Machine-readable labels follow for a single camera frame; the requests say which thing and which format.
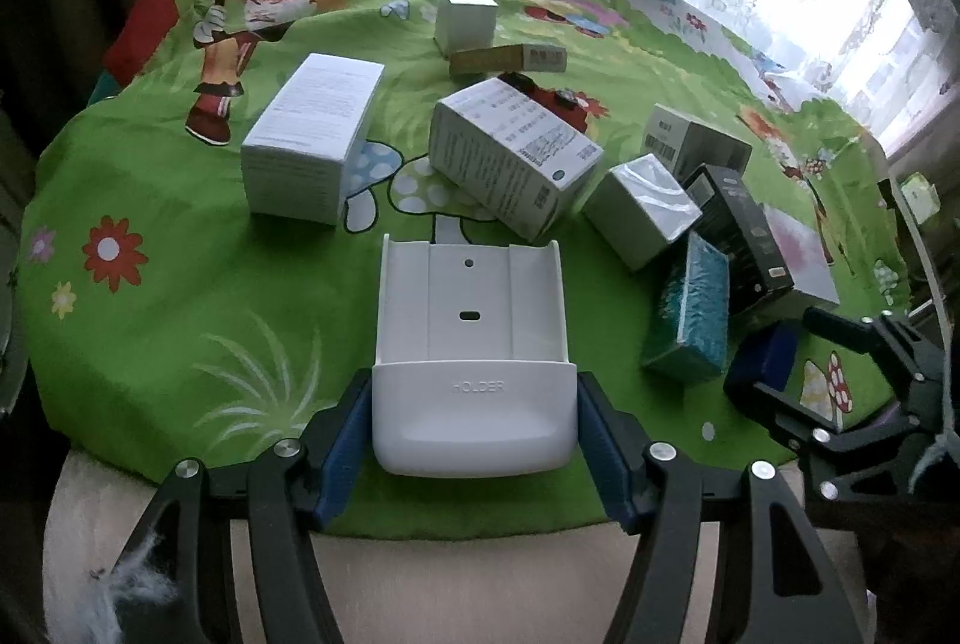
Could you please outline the dark blue small box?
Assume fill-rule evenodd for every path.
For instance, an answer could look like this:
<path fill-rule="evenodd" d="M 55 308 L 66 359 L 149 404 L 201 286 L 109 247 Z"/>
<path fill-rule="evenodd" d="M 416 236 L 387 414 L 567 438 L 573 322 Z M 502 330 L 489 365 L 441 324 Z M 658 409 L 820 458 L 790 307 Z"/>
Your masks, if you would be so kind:
<path fill-rule="evenodd" d="M 778 320 L 750 330 L 737 346 L 724 381 L 726 396 L 736 402 L 757 385 L 782 394 L 796 362 L 800 327 L 797 322 Z"/>

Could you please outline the white plastic holder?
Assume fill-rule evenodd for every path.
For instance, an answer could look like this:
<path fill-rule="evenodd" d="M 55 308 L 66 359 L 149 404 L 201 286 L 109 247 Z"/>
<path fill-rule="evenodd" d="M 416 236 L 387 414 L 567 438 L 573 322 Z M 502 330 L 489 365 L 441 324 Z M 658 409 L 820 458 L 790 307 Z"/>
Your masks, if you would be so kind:
<path fill-rule="evenodd" d="M 562 468 L 578 440 L 562 254 L 384 239 L 371 374 L 386 472 L 503 478 Z"/>

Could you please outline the white pink box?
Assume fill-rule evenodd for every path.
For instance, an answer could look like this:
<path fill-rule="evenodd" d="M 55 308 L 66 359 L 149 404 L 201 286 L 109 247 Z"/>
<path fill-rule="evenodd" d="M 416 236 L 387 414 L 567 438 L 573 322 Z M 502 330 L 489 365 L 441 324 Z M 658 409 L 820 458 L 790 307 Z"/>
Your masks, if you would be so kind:
<path fill-rule="evenodd" d="M 839 306 L 822 239 L 815 229 L 771 205 L 763 205 L 766 223 L 776 241 L 793 286 L 766 306 L 768 316 L 800 319 L 807 307 L 832 311 Z"/>

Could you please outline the black Dormi box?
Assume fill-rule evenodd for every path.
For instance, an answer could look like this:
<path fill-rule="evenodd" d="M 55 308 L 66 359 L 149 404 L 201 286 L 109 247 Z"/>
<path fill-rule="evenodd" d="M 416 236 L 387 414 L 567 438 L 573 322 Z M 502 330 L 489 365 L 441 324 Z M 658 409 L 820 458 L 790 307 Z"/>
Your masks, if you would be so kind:
<path fill-rule="evenodd" d="M 740 319 L 793 288 L 763 208 L 732 167 L 702 164 L 683 185 L 701 217 L 693 231 L 729 260 L 729 314 Z"/>

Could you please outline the white printed medicine box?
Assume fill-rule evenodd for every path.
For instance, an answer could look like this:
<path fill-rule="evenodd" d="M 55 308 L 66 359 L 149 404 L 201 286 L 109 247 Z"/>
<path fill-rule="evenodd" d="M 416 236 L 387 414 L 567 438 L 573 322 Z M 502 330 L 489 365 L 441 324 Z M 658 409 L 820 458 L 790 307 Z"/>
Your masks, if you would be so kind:
<path fill-rule="evenodd" d="M 488 78 L 436 103 L 428 156 L 436 171 L 532 242 L 581 194 L 604 150 L 539 101 Z"/>

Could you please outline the teal patterned box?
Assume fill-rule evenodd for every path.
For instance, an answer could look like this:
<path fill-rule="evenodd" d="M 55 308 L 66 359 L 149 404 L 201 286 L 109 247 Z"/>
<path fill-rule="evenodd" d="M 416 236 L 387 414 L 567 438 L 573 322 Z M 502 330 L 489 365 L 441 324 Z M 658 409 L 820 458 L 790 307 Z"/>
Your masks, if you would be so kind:
<path fill-rule="evenodd" d="M 654 306 L 641 366 L 679 384 L 724 373 L 729 329 L 729 259 L 690 231 L 651 263 Z"/>

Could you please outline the colourful cartoon play mat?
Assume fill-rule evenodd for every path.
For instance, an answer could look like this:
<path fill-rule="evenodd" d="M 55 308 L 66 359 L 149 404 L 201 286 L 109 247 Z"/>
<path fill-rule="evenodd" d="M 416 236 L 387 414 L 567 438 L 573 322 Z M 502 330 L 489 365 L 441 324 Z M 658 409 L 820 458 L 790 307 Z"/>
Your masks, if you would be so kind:
<path fill-rule="evenodd" d="M 745 140 L 755 199 L 822 229 L 848 316 L 908 304 L 866 130 L 783 103 L 757 54 L 680 0 L 496 0 L 505 41 L 559 44 L 607 164 L 656 106 Z M 18 286 L 53 428 L 159 480 L 185 456 L 252 459 L 299 433 L 374 357 L 384 241 L 506 244 L 428 163 L 451 91 L 438 0 L 137 0 L 85 111 L 39 161 Z M 340 226 L 252 215 L 241 143 L 311 54 L 384 68 Z"/>

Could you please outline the small green white object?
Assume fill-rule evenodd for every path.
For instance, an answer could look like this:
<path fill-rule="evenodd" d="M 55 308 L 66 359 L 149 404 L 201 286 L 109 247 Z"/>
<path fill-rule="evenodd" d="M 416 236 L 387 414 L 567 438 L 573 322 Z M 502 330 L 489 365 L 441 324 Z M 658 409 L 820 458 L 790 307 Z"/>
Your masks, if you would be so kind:
<path fill-rule="evenodd" d="M 919 171 L 914 171 L 900 182 L 900 192 L 913 215 L 914 223 L 923 226 L 940 212 L 939 192 L 935 185 Z"/>

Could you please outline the tall white box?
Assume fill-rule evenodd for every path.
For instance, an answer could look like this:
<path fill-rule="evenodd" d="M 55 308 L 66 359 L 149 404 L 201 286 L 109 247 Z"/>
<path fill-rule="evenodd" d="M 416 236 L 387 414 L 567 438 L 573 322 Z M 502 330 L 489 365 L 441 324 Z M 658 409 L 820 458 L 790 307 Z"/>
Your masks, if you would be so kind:
<path fill-rule="evenodd" d="M 384 65 L 309 54 L 241 143 L 251 212 L 336 224 Z"/>

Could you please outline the shiny silver white box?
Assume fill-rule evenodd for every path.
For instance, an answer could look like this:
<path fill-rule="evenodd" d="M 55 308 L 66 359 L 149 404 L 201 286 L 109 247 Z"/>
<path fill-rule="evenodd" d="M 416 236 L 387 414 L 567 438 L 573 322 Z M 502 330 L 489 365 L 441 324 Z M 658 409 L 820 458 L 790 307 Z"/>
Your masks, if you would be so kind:
<path fill-rule="evenodd" d="M 692 228 L 701 210 L 658 156 L 643 155 L 611 167 L 583 215 L 626 268 L 638 272 Z"/>

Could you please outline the grey barcode box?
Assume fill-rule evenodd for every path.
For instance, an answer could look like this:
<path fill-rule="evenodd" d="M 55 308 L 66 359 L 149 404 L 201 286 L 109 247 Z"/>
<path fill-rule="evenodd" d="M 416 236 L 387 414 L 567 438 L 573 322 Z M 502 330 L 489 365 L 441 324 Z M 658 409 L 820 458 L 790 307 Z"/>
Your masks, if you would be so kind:
<path fill-rule="evenodd" d="M 743 174 L 752 156 L 752 147 L 743 140 L 662 104 L 656 104 L 647 119 L 643 148 L 680 184 L 704 164 Z"/>

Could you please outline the brown flat carton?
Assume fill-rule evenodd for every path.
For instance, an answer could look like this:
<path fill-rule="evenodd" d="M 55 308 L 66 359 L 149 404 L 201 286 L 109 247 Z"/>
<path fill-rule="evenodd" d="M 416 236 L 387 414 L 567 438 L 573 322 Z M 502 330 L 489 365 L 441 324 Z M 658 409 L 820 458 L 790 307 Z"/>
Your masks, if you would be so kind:
<path fill-rule="evenodd" d="M 478 73 L 565 73 L 568 54 L 555 44 L 503 44 L 456 50 L 449 56 L 452 75 Z"/>

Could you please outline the small white cube box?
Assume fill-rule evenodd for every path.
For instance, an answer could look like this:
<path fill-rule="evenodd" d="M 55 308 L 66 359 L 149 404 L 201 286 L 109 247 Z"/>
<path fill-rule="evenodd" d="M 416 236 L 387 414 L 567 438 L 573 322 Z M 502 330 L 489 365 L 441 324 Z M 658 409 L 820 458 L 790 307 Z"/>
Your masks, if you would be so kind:
<path fill-rule="evenodd" d="M 494 0 L 438 0 L 434 40 L 444 57 L 493 44 L 498 20 Z"/>

